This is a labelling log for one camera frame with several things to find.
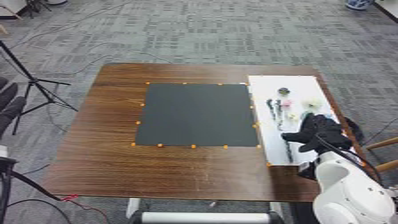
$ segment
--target black cable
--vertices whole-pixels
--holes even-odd
[[[37,168],[35,170],[32,170],[32,171],[28,171],[28,172],[21,173],[21,175],[28,175],[28,174],[35,173],[35,172],[41,171],[48,166],[50,166],[50,163],[48,163],[41,168]]]
[[[376,134],[369,137],[369,139],[364,141],[362,145],[364,146],[369,141],[373,140],[373,138],[382,134],[384,130],[387,129],[389,125],[394,123],[394,121],[398,120],[398,118],[392,119],[392,121],[387,123],[387,125],[384,126],[382,130],[376,132]]]
[[[376,171],[376,168],[373,167],[373,165],[369,164],[368,160],[362,159],[362,157],[350,151],[350,150],[343,150],[343,152],[350,152],[350,154],[364,161],[364,163],[368,164],[368,166],[371,167],[371,170],[375,172],[376,178],[371,176],[368,170],[364,169],[364,167],[357,164],[355,160],[346,156],[346,154],[341,152],[341,150],[329,144],[329,142],[323,140],[323,138],[320,137],[320,135],[314,135],[321,145],[334,151],[334,153],[353,163],[353,165],[357,166],[357,168],[364,171],[366,175],[369,176],[369,178],[378,182],[378,184],[382,185],[382,177],[380,177],[380,173]]]
[[[66,129],[64,129],[64,128],[55,124],[55,122],[53,122],[53,116],[51,116],[51,112],[50,112],[50,104],[48,104],[48,106],[46,106],[46,114],[48,114],[48,120],[50,120],[51,125],[58,128],[58,130],[60,130],[62,132],[67,132]]]
[[[66,219],[67,224],[73,224],[73,223],[71,223],[71,220],[69,220],[69,218],[67,218],[67,215],[66,215],[64,211],[60,210],[60,208],[57,207],[57,205],[53,205],[50,202],[46,202],[46,201],[41,200],[41,199],[34,199],[34,198],[25,199],[25,200],[14,202],[12,204],[9,204],[7,208],[9,208],[10,206],[18,205],[18,204],[23,203],[23,202],[28,202],[28,201],[42,202],[44,204],[48,204],[48,205],[55,208],[55,210],[58,211],[58,213],[60,213],[60,215],[62,215],[62,217],[64,217],[64,219]]]
[[[3,223],[5,213],[7,213],[12,167],[14,167],[14,164],[7,164],[2,169],[0,224]]]
[[[12,171],[12,176],[18,178],[34,188],[35,190],[55,200],[62,201],[62,199],[46,191],[41,185],[18,173]]]
[[[376,171],[376,168],[375,166],[371,165],[369,161],[362,158],[362,156],[357,155],[357,153],[353,153],[350,150],[345,150],[345,152],[348,152],[361,160],[362,162],[366,163],[366,165],[369,166],[371,170],[373,170],[373,173],[376,175],[376,179],[378,179],[378,184],[382,185],[382,176],[380,176],[380,172]]]

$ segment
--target small white object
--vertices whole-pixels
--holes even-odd
[[[0,157],[9,157],[7,147],[3,145],[0,145]]]
[[[188,223],[227,223],[227,224],[270,224],[270,215],[261,213],[181,213],[146,212],[142,223],[188,224]]]
[[[138,211],[140,209],[140,198],[130,198],[128,199],[128,211],[126,211],[126,217],[130,219],[133,213]]]

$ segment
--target table top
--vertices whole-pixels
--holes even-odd
[[[318,183],[297,167],[266,167],[256,147],[131,146],[147,84],[247,82],[247,75],[314,76],[339,122],[341,111],[318,71],[309,66],[108,64],[58,146],[44,187],[58,195],[313,201]]]

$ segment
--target carpet floor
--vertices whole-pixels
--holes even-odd
[[[311,65],[321,72],[345,116],[362,127],[366,138],[398,117],[398,26],[369,7],[350,11],[339,0],[69,0],[34,19],[2,21],[0,38],[39,78],[69,82],[58,95],[80,107],[101,65],[106,63]],[[0,58],[0,74],[26,79]],[[37,91],[28,107],[42,102]],[[18,159],[16,171],[51,163],[74,112],[55,105],[21,120],[18,135],[0,144]],[[396,136],[398,122],[371,142]],[[396,146],[368,154],[373,164],[398,159]],[[28,175],[41,182],[46,169]],[[396,170],[384,173],[398,182]],[[18,181],[10,202],[44,198]],[[80,198],[106,210],[114,224],[126,223],[128,199]],[[73,223],[105,223],[94,211],[57,203]],[[202,201],[146,200],[153,211],[265,212],[268,203],[224,202],[215,209]],[[9,224],[66,223],[53,208],[37,202],[10,207]]]

